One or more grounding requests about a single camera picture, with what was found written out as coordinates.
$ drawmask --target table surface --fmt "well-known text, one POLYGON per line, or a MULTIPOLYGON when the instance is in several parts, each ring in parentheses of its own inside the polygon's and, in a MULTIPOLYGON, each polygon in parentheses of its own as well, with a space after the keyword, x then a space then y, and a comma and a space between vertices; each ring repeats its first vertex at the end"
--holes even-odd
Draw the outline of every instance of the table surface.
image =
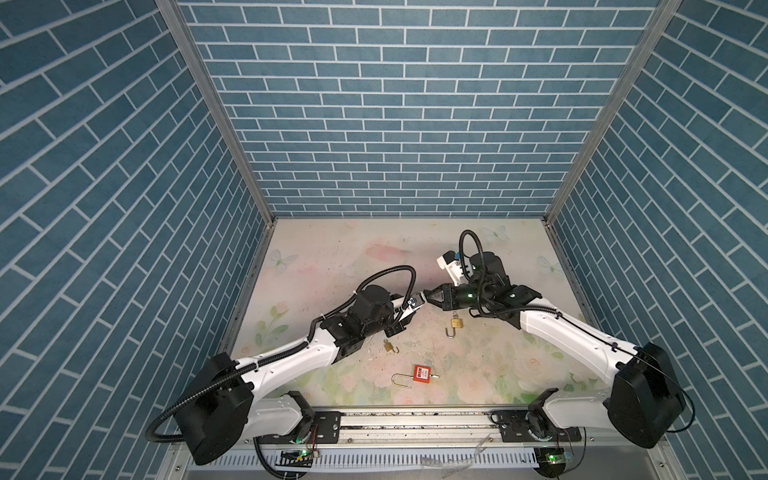
MULTIPOLYGON (((266 352, 307 334, 311 320, 346 301, 371 274, 399 264, 417 272, 416 290, 449 282, 435 259, 458 251, 458 236, 474 230, 483 249, 501 257, 512 283, 524 284, 571 315, 578 303, 539 220, 368 219, 280 220, 266 254, 235 343, 233 357, 266 352)), ((472 238, 466 251, 474 253, 472 238)), ((407 272, 375 283, 404 294, 407 272)), ((389 339, 369 337, 360 351, 325 369, 300 376, 273 392, 297 389, 315 406, 489 405, 529 403, 550 387, 596 390, 605 385, 553 345, 498 319, 473 319, 458 312, 464 328, 445 334, 452 313, 423 306, 407 330, 389 339), (429 384, 392 374, 413 375, 432 367, 429 384)))

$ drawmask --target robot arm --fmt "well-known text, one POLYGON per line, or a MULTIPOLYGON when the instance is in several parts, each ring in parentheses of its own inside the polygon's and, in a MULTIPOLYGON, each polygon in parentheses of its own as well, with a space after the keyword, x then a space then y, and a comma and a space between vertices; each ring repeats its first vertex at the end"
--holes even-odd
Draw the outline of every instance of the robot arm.
POLYGON ((616 429, 636 445, 655 446, 685 409, 667 353, 653 343, 639 347, 608 335, 561 312, 539 292, 511 284, 501 259, 483 252, 473 232, 465 231, 459 243, 459 255, 449 251, 437 259, 452 282, 425 291, 428 302, 443 310, 469 308, 472 316, 499 318, 545 339, 608 386, 601 392, 547 390, 531 404, 534 430, 548 437, 570 427, 616 429), (478 253, 462 267, 466 234, 475 239, 478 253))
POLYGON ((411 295, 415 271, 398 266, 366 279, 342 306, 314 319, 308 336, 256 356, 232 360, 226 353, 209 359, 176 404, 148 427, 152 442, 185 441, 198 465, 212 462, 238 439, 262 435, 309 433, 314 411, 298 392, 278 399, 263 397, 311 370, 329 366, 357 352, 365 339, 384 331, 393 336, 406 329, 425 303, 411 295), (406 297, 370 283, 387 273, 408 270, 406 297), (158 435, 157 427, 173 416, 181 435, 158 435))

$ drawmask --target brass padlock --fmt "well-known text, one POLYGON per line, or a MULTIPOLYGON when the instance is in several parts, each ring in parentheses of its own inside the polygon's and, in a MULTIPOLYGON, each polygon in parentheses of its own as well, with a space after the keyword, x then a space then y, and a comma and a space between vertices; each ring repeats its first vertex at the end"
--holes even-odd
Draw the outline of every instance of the brass padlock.
POLYGON ((455 329, 464 328, 464 320, 460 319, 456 312, 453 313, 453 318, 451 319, 451 327, 455 329))
POLYGON ((389 340, 384 340, 384 350, 386 350, 387 352, 400 353, 400 349, 397 348, 396 346, 392 346, 389 340))

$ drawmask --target black mounting bracket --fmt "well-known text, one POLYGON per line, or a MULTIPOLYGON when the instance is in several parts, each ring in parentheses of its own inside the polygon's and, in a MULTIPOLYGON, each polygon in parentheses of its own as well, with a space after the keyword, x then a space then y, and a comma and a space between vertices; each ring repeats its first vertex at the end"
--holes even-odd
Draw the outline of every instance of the black mounting bracket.
MULTIPOLYGON (((498 431, 502 434, 502 442, 556 442, 557 439, 543 440, 531 434, 531 422, 528 419, 528 410, 495 410, 493 419, 498 424, 498 431)), ((575 427, 558 429, 561 445, 566 442, 577 443, 581 441, 581 430, 575 427)))
MULTIPOLYGON (((315 412, 315 420, 310 426, 310 436, 306 443, 318 445, 339 443, 339 430, 341 429, 341 412, 315 412)), ((265 435, 259 437, 264 445, 290 444, 296 439, 289 435, 265 435)))

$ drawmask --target blue brick wall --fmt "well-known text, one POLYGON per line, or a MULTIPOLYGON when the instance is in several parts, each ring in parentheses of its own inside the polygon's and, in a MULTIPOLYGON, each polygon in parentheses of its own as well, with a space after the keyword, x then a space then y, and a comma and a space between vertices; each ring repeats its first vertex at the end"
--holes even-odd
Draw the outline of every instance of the blue brick wall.
POLYGON ((657 0, 190 2, 279 216, 541 216, 657 0))
POLYGON ((688 478, 768 478, 767 22, 684 0, 555 222, 601 326, 674 357, 688 478))
POLYGON ((152 0, 0 2, 0 478, 156 473, 262 228, 152 0))

